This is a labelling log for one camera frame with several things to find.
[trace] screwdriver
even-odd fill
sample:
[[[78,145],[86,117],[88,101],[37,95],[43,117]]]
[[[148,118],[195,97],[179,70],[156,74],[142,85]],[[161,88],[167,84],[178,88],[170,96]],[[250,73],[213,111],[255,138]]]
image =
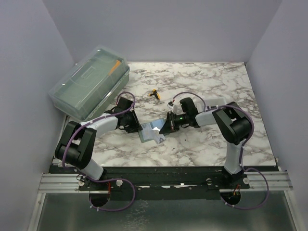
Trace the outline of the screwdriver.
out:
[[[158,100],[160,100],[160,96],[159,96],[159,94],[157,93],[157,91],[156,91],[155,89],[153,89],[153,90],[152,90],[152,93],[150,93],[149,95],[147,95],[147,96],[145,96],[145,97],[143,97],[143,98],[140,98],[140,99],[138,99],[138,100],[142,100],[142,99],[144,99],[144,98],[146,98],[146,97],[149,97],[149,96],[152,96],[152,95],[154,95],[155,98],[157,98]]]

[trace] purple cable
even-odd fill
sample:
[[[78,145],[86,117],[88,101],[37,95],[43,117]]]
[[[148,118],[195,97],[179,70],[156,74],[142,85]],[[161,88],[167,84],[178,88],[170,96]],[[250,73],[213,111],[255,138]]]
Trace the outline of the purple cable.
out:
[[[122,211],[124,209],[127,209],[128,207],[130,207],[133,204],[133,202],[135,200],[135,196],[136,196],[136,191],[135,191],[134,185],[129,180],[122,179],[122,178],[116,178],[116,179],[110,179],[110,180],[94,180],[94,179],[89,178],[89,177],[88,177],[88,179],[90,179],[91,181],[96,182],[96,183],[106,183],[106,182],[115,181],[115,180],[122,180],[122,181],[126,181],[127,183],[129,183],[131,185],[131,187],[133,188],[133,197],[132,197],[130,203],[128,205],[122,207],[122,208],[109,209],[109,208],[95,207],[92,204],[92,200],[91,200],[91,197],[90,197],[89,202],[91,204],[91,207],[96,208],[96,209],[101,210],[101,211],[118,212],[118,211]]]
[[[119,115],[121,115],[121,114],[124,114],[124,113],[128,112],[130,109],[132,109],[132,108],[134,107],[135,102],[136,102],[135,96],[134,96],[132,93],[127,92],[127,91],[122,92],[121,94],[118,95],[118,97],[117,97],[117,99],[116,99],[116,103],[118,102],[119,97],[120,97],[121,95],[123,95],[123,94],[130,94],[130,95],[133,97],[133,103],[131,104],[130,108],[126,109],[126,110],[123,111],[123,112],[119,112],[119,113],[115,113],[115,114],[112,114],[112,115],[107,115],[107,116],[98,117],[98,118],[96,118],[96,119],[90,121],[89,123],[86,123],[86,124],[80,126],[80,127],[74,132],[74,134],[72,135],[71,139],[70,139],[70,140],[68,141],[68,143],[67,143],[67,146],[66,146],[66,148],[65,148],[65,151],[64,151],[64,154],[63,154],[63,157],[62,157],[62,167],[63,167],[63,168],[67,168],[67,167],[65,166],[65,159],[66,159],[67,151],[68,151],[69,147],[71,146],[72,141],[74,140],[75,136],[80,132],[80,130],[82,130],[82,129],[85,128],[86,126],[89,126],[90,124],[92,124],[92,123],[94,123],[94,122],[97,122],[97,121],[99,121],[99,120],[101,120],[101,119],[106,119],[106,118],[110,118],[110,117],[113,117],[113,116],[119,116]]]
[[[195,93],[188,92],[188,91],[180,92],[179,94],[176,94],[176,95],[173,97],[173,99],[175,99],[178,95],[182,95],[182,94],[191,94],[191,95],[197,96],[197,97],[203,102],[203,104],[204,104],[203,111],[205,112],[205,110],[206,110],[206,103],[205,103],[205,101],[204,101],[199,95],[197,95],[197,94],[195,94]]]
[[[240,112],[244,113],[244,114],[247,116],[247,118],[248,118],[248,120],[249,120],[249,122],[250,122],[250,124],[251,124],[251,131],[250,131],[250,133],[249,133],[247,139],[246,139],[246,140],[242,143],[242,145],[241,145],[241,149],[240,149],[240,158],[239,158],[239,165],[241,166],[241,168],[243,169],[244,172],[248,172],[248,171],[252,170],[252,171],[255,171],[255,172],[259,173],[259,174],[263,177],[263,179],[264,179],[264,181],[265,181],[266,188],[267,188],[267,193],[266,193],[265,199],[264,199],[260,204],[258,204],[257,206],[253,206],[253,207],[239,207],[239,206],[235,206],[235,205],[231,205],[231,204],[227,203],[222,197],[221,197],[221,199],[222,199],[222,201],[225,203],[225,205],[227,205],[227,206],[229,206],[229,207],[231,207],[231,208],[236,208],[236,209],[240,209],[240,210],[251,210],[251,209],[255,209],[255,208],[260,208],[261,206],[263,206],[263,205],[267,202],[267,200],[268,200],[268,198],[269,198],[269,195],[270,195],[269,183],[268,183],[268,181],[266,180],[265,176],[264,176],[259,170],[255,169],[255,168],[253,168],[253,167],[250,167],[250,168],[248,168],[248,169],[245,170],[244,167],[243,167],[243,152],[244,152],[244,145],[250,140],[250,138],[251,138],[252,135],[254,134],[254,130],[255,130],[254,122],[253,122],[251,116],[250,116],[246,111],[244,111],[244,110],[241,109],[241,108],[238,108],[238,107],[235,107],[235,106],[231,106],[231,105],[223,105],[223,106],[219,106],[218,108],[211,108],[211,109],[207,110],[207,112],[208,112],[208,111],[212,111],[212,110],[217,110],[217,109],[225,108],[225,107],[233,108],[233,109],[235,109],[235,110],[237,110],[237,111],[240,111]]]

